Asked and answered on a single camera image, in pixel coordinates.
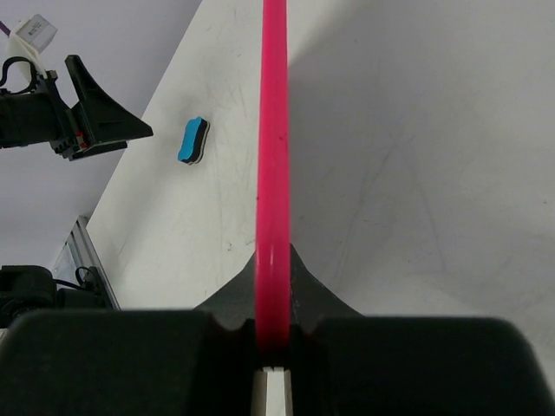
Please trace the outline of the blue whiteboard eraser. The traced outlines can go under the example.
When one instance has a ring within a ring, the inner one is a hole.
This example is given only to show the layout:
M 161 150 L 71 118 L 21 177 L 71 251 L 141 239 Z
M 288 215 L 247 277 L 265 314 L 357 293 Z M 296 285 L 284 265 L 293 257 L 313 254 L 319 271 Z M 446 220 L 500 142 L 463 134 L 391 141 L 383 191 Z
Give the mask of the blue whiteboard eraser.
M 198 164 L 204 155 L 210 123 L 202 117 L 190 119 L 186 123 L 181 147 L 178 151 L 178 161 L 187 165 Z

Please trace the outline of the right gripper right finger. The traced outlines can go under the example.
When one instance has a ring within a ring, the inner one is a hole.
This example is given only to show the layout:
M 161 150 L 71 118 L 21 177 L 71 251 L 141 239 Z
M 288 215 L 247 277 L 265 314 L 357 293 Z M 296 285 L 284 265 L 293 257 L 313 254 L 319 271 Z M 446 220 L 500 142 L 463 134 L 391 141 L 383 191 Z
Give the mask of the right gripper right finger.
M 291 254 L 295 415 L 551 415 L 531 343 L 492 317 L 365 316 Z

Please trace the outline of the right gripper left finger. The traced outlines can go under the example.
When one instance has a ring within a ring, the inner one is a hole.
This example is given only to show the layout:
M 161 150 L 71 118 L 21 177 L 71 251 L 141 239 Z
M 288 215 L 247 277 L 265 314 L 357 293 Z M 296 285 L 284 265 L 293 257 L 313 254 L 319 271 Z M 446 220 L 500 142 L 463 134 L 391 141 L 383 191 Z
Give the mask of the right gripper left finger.
M 190 310 L 43 310 L 1 345 L 4 415 L 248 415 L 253 266 Z

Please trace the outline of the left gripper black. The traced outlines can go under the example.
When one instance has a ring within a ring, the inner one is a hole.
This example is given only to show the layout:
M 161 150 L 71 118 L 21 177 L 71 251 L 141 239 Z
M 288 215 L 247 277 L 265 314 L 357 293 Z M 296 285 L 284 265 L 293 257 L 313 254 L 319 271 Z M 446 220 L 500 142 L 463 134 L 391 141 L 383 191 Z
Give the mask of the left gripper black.
M 71 109 L 58 93 L 57 73 L 38 75 L 21 94 L 1 89 L 1 148 L 48 143 L 69 160 L 86 150 L 121 150 L 130 140 L 153 136 L 153 129 L 112 99 L 78 55 L 65 60 L 78 102 Z

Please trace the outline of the pink framed whiteboard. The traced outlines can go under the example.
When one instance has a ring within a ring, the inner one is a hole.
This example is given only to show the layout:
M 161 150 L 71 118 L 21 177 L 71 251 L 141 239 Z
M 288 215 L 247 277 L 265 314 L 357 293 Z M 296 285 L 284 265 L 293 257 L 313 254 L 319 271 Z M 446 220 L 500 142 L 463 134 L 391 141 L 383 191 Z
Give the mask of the pink framed whiteboard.
M 290 210 L 287 2 L 264 1 L 254 278 L 262 367 L 283 367 L 290 339 Z

